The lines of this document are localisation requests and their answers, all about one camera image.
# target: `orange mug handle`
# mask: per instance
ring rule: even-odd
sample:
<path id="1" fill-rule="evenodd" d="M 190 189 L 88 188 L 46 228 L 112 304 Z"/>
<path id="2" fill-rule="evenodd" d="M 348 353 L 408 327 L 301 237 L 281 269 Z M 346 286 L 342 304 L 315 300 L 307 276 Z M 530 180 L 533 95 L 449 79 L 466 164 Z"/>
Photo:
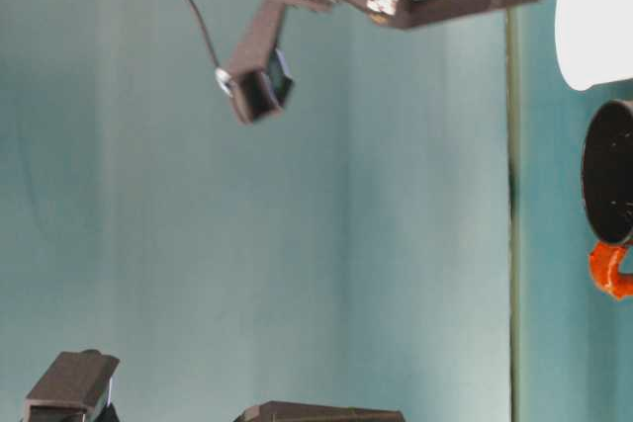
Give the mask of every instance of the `orange mug handle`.
<path id="1" fill-rule="evenodd" d="M 628 251 L 628 247 L 598 242 L 589 255 L 593 281 L 601 291 L 618 300 L 633 296 L 633 275 L 620 274 L 620 265 Z"/>

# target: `black plastic part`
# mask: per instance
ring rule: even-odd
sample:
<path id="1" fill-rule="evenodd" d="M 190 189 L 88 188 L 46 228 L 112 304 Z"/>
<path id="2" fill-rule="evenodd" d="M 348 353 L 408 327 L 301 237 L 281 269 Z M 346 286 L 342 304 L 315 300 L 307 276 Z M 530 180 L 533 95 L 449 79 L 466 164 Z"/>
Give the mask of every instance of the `black plastic part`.
<path id="1" fill-rule="evenodd" d="M 249 72 L 232 83 L 235 113 L 245 124 L 280 114 L 293 85 L 286 72 L 283 55 L 275 49 L 266 70 Z"/>
<path id="2" fill-rule="evenodd" d="M 120 422 L 115 406 L 113 404 L 110 404 L 108 407 L 106 407 L 106 409 L 101 413 L 99 418 L 95 420 L 95 422 Z"/>
<path id="3" fill-rule="evenodd" d="M 583 195 L 591 228 L 601 241 L 633 239 L 633 104 L 606 103 L 593 117 L 583 156 Z"/>

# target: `teal wall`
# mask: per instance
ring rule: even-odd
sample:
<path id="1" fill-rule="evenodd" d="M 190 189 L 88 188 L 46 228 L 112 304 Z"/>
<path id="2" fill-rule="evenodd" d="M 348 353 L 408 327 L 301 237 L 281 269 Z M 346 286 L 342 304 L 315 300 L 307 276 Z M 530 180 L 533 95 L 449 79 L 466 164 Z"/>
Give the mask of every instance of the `teal wall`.
<path id="1" fill-rule="evenodd" d="M 200 3 L 226 58 L 258 0 Z M 291 13 L 303 81 L 250 128 L 183 0 L 0 6 L 0 420 L 90 347 L 125 420 L 344 403 L 345 16 Z"/>
<path id="2" fill-rule="evenodd" d="M 199 1 L 226 58 L 258 0 Z M 502 14 L 293 11 L 290 111 L 241 127 L 182 0 L 0 6 L 0 420 L 88 347 L 126 420 L 509 420 Z"/>
<path id="3" fill-rule="evenodd" d="M 590 280 L 595 239 L 580 168 L 590 118 L 609 99 L 633 97 L 633 88 L 568 88 L 556 61 L 555 7 L 545 0 L 516 13 L 516 420 L 627 421 L 633 302 L 612 301 Z"/>
<path id="4" fill-rule="evenodd" d="M 352 49 L 351 400 L 508 421 L 504 16 Z"/>

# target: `black cable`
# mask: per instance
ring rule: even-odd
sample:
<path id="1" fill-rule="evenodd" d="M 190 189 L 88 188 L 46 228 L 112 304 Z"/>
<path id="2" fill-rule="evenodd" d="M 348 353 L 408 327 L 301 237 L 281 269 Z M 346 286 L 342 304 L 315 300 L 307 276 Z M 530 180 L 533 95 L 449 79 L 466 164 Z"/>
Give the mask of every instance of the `black cable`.
<path id="1" fill-rule="evenodd" d="M 218 56 L 216 55 L 216 51 L 211 42 L 211 36 L 209 35 L 209 29 L 207 29 L 207 24 L 205 23 L 205 19 L 200 13 L 200 9 L 198 8 L 194 0 L 187 0 L 187 3 L 196 16 L 196 21 L 198 22 L 198 26 L 200 27 L 200 31 L 202 32 L 202 36 L 204 37 L 205 43 L 207 44 L 207 51 L 209 52 L 209 57 L 211 58 L 211 61 L 214 63 L 216 68 L 220 68 L 220 61 L 218 60 Z"/>

